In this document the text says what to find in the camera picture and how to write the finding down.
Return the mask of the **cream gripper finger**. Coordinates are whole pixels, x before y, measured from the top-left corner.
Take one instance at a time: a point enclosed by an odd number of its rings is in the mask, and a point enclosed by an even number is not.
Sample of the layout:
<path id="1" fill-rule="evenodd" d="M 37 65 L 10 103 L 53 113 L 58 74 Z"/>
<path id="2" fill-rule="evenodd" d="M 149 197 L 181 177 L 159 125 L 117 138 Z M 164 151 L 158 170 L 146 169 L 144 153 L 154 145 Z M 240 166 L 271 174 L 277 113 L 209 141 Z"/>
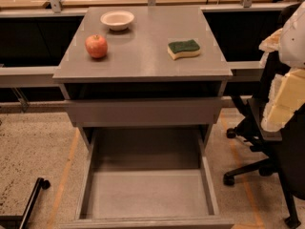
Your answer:
<path id="1" fill-rule="evenodd" d="M 305 103 L 305 70 L 293 68 L 286 74 L 277 74 L 271 84 L 269 101 L 263 111 L 261 127 L 277 132 Z"/>
<path id="2" fill-rule="evenodd" d="M 267 38 L 265 38 L 258 46 L 258 48 L 263 51 L 262 57 L 259 61 L 260 66 L 265 66 L 267 63 L 268 56 L 271 52 L 277 52 L 279 49 L 279 40 L 282 29 L 278 29 L 273 32 Z"/>

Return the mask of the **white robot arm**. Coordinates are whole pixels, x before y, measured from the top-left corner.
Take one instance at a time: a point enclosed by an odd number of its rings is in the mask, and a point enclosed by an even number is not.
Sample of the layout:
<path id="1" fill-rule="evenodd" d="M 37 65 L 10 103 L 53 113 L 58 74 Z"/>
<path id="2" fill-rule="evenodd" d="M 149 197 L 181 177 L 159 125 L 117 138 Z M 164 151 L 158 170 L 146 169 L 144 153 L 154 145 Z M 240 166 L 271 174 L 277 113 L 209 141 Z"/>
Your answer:
<path id="1" fill-rule="evenodd" d="M 290 67 L 287 73 L 277 74 L 272 80 L 261 120 L 264 131 L 277 132 L 305 103 L 305 2 L 259 48 L 264 52 L 278 51 L 279 61 Z"/>

